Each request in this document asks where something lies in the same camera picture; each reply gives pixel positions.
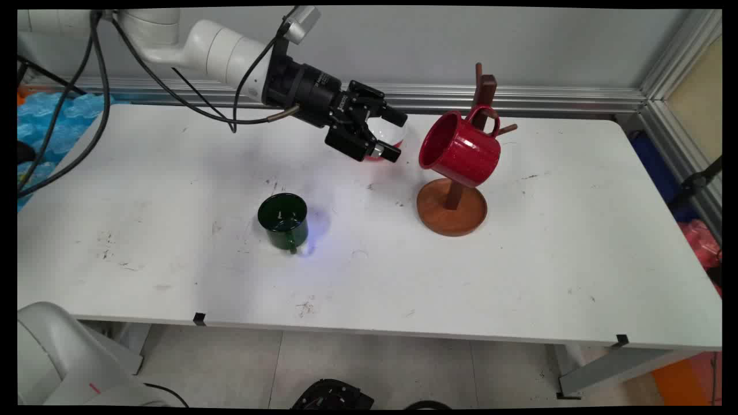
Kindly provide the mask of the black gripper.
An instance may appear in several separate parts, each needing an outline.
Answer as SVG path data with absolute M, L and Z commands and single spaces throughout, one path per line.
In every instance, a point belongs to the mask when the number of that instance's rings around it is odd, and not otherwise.
M 385 94 L 362 82 L 349 82 L 342 90 L 342 81 L 292 59 L 275 61 L 275 105 L 285 110 L 297 106 L 292 116 L 317 128 L 329 126 L 325 145 L 357 162 L 398 161 L 402 150 L 397 145 L 377 139 L 367 126 L 369 118 L 381 118 L 404 127 L 406 113 L 393 108 Z M 364 121 L 355 122 L 348 111 Z

